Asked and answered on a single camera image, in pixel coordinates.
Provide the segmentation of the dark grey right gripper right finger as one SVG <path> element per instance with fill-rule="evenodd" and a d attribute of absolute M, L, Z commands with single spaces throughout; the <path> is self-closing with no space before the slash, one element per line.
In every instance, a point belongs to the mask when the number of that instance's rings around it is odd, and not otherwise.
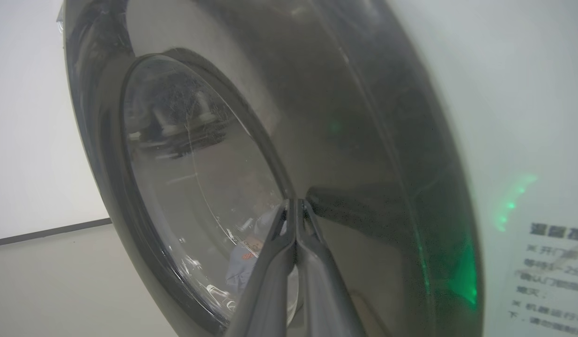
<path fill-rule="evenodd" d="M 321 234 L 313 208 L 296 201 L 296 262 L 307 337 L 365 337 L 364 326 Z"/>

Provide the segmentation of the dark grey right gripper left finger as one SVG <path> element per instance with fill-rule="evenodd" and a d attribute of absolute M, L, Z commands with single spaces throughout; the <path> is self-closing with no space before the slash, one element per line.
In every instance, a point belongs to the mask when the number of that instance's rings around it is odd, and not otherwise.
<path fill-rule="evenodd" d="M 285 337 L 288 324 L 288 277 L 296 262 L 296 200 L 285 200 L 251 273 L 227 337 Z"/>

